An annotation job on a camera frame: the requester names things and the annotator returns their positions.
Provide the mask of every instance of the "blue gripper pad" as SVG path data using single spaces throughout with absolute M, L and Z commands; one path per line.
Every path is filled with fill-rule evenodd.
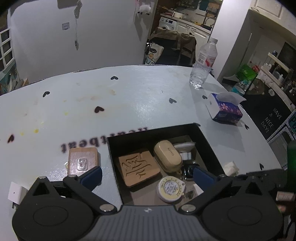
M 196 167 L 193 170 L 193 180 L 203 191 L 205 191 L 217 181 L 217 177 L 201 167 Z
M 89 190 L 93 190 L 102 181 L 102 169 L 97 166 L 80 176 L 80 183 Z

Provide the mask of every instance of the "wooden coaster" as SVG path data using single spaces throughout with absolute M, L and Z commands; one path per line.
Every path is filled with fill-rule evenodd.
M 128 187 L 132 187 L 160 172 L 160 169 L 149 151 L 121 156 L 119 170 Z
M 71 148 L 68 159 L 68 175 L 77 176 L 99 165 L 98 150 L 95 147 Z

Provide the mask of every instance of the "tissue pack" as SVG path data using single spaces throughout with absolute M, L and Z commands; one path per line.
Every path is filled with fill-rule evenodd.
M 218 94 L 211 93 L 207 99 L 207 109 L 213 120 L 238 123 L 242 118 L 242 112 L 237 105 L 220 101 L 217 98 Z

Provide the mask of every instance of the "plug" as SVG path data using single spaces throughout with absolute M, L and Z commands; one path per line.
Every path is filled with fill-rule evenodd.
M 15 210 L 17 210 L 18 205 L 20 205 L 21 201 L 27 194 L 28 190 L 14 182 L 11 182 L 9 193 L 8 193 L 8 199 L 12 201 L 12 208 L 15 207 Z

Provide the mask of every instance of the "plush toy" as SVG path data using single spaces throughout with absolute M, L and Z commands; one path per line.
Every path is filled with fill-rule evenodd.
M 138 13 L 140 13 L 140 14 L 143 14 L 144 13 L 144 14 L 149 15 L 150 14 L 150 11 L 151 11 L 150 5 L 147 5 L 147 4 L 142 3 L 142 5 L 139 7 Z

